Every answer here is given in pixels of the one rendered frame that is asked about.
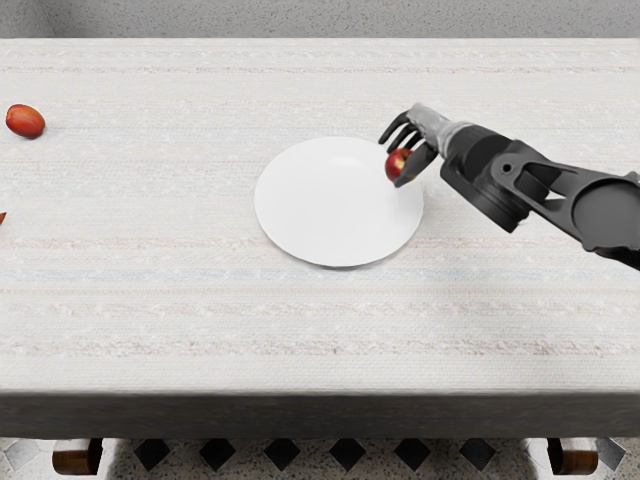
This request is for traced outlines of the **small red apple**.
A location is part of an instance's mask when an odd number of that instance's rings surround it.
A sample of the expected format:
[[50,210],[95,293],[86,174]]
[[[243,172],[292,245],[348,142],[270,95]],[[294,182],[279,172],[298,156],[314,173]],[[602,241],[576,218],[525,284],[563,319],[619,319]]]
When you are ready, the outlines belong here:
[[413,151],[407,148],[397,148],[389,153],[385,161],[385,173],[391,182],[394,182],[400,176],[407,159],[412,153]]

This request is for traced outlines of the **red oval fruit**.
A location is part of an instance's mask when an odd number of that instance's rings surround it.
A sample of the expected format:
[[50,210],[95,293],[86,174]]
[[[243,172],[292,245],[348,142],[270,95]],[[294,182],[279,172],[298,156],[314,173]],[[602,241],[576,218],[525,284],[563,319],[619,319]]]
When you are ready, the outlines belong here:
[[40,137],[46,128],[41,113],[24,104],[14,104],[8,108],[5,124],[11,132],[27,139]]

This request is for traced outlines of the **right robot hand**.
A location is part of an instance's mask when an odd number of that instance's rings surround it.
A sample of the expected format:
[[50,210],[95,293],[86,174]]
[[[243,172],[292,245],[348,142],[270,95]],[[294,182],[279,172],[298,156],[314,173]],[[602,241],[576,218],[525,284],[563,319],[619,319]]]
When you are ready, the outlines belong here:
[[400,188],[406,185],[422,173],[439,154],[445,154],[451,138],[463,126],[464,123],[451,121],[419,103],[399,114],[383,132],[378,143],[385,144],[398,128],[401,130],[389,144],[388,153],[398,148],[404,140],[407,141],[407,147],[420,140],[423,143],[409,155],[393,181],[394,186]]

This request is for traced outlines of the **white round plate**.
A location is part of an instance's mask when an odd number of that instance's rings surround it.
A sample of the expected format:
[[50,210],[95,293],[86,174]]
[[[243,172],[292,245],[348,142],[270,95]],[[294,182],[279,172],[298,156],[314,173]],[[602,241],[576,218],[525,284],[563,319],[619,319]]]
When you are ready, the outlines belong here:
[[257,180],[260,227],[286,253],[320,266],[356,267],[394,254],[416,233],[424,199],[419,185],[393,186],[386,158],[382,146],[354,137],[289,147]]

